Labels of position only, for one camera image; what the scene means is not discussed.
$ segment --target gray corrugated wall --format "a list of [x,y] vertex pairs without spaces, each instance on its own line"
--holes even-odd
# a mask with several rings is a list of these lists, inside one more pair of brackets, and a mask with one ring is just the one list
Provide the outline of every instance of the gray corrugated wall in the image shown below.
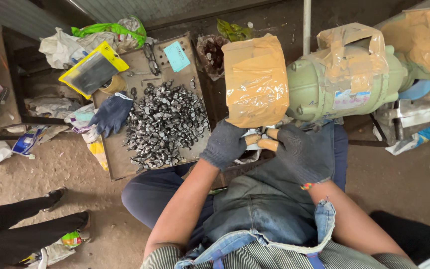
[[69,25],[28,0],[0,0],[0,24],[37,40],[55,34],[56,27],[71,34]]
[[128,15],[142,23],[185,12],[226,5],[235,0],[68,0],[100,23],[116,23]]

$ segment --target dirt floor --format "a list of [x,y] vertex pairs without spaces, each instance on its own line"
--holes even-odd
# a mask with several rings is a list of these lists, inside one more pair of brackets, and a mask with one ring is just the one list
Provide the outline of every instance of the dirt floor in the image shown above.
[[[313,36],[322,29],[355,21],[375,25],[418,2],[379,0],[376,5],[368,6],[365,1],[314,0]],[[276,31],[287,64],[301,55],[301,0],[287,0],[220,18],[240,25],[251,21],[255,28],[264,29],[260,33]],[[197,35],[216,34],[215,19],[161,29],[149,36],[165,39],[187,30]],[[80,135],[60,134],[36,146],[33,154],[35,160],[14,155],[0,163],[0,205],[36,198],[59,186],[67,186],[70,192],[55,211],[40,212],[18,226],[86,209],[94,213],[94,241],[77,247],[76,254],[52,268],[138,268],[150,229],[122,205],[120,194],[129,179],[111,182]],[[383,148],[350,146],[348,158],[346,191],[363,209],[383,209],[430,225],[430,141],[400,156],[392,156]]]

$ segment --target striped shirt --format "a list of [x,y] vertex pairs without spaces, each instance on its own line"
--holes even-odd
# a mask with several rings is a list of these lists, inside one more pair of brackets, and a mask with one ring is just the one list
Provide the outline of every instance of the striped shirt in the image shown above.
[[[154,250],[144,260],[141,269],[171,269],[183,256],[176,247]],[[319,258],[326,269],[416,269],[407,258],[396,254],[368,256],[351,248],[328,242]],[[295,251],[272,248],[253,241],[222,259],[225,269],[313,269],[308,258]],[[190,269],[212,269],[210,262],[190,266]]]

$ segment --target metal tray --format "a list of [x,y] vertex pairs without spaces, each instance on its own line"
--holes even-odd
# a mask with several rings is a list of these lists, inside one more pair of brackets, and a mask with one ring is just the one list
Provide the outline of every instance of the metal tray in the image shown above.
[[[178,41],[182,48],[184,49],[185,54],[190,59],[190,64],[180,70],[179,72],[174,72],[170,63],[165,56],[163,49],[172,44],[173,42]],[[194,50],[190,45],[190,32],[185,33],[184,35],[165,40],[159,43],[156,43],[153,48],[153,53],[156,58],[157,64],[161,70],[158,76],[153,75],[135,75],[132,77],[128,77],[127,75],[132,72],[148,72],[149,70],[149,61],[144,55],[142,49],[138,49],[132,52],[121,54],[120,57],[129,65],[129,69],[127,71],[119,73],[125,81],[127,82],[127,89],[130,92],[132,87],[137,89],[137,97],[140,98],[144,96],[144,89],[147,87],[147,82],[150,82],[154,85],[160,85],[164,81],[168,81],[173,79],[173,84],[178,86],[180,84],[184,84],[186,87],[189,86],[190,80],[195,77],[195,89],[192,90],[196,93],[200,98],[202,98],[202,104],[205,108],[205,101],[202,96],[202,89],[200,88],[200,81],[197,75],[197,68],[195,64]],[[147,78],[156,78],[159,77],[158,80],[146,81],[141,86],[140,82],[143,79]],[[102,101],[109,97],[108,94],[103,93],[101,91],[96,91],[93,95],[94,106],[98,108]],[[104,151],[107,158],[107,165],[109,168],[109,174],[111,180],[120,180],[122,178],[135,175],[139,166],[133,165],[130,163],[129,158],[134,156],[134,151],[127,151],[127,147],[122,147],[123,140],[126,136],[127,127],[121,128],[118,134],[111,134],[108,138],[102,138],[102,144],[104,145]],[[191,147],[192,150],[180,148],[180,156],[183,157],[182,162],[179,162],[177,165],[194,162],[199,159],[199,154],[205,149],[207,145],[208,138],[210,136],[210,131],[205,130],[203,133],[204,137],[199,137],[198,142],[194,143]]]

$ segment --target gray work glove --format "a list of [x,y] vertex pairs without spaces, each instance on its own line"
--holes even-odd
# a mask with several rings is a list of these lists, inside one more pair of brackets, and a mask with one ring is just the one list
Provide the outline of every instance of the gray work glove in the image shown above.
[[238,128],[225,119],[221,120],[208,139],[207,147],[200,153],[200,158],[225,170],[247,149],[247,143],[242,137],[247,131],[247,128]]
[[319,149],[319,144],[314,143],[311,135],[294,124],[286,124],[279,129],[277,140],[280,143],[276,157],[300,185],[331,179],[333,169],[323,156],[326,151]]
[[109,137],[112,128],[115,134],[118,133],[121,126],[125,125],[132,101],[124,91],[117,92],[100,104],[99,110],[89,121],[88,126],[97,124],[97,134],[100,135],[105,131],[105,138]]

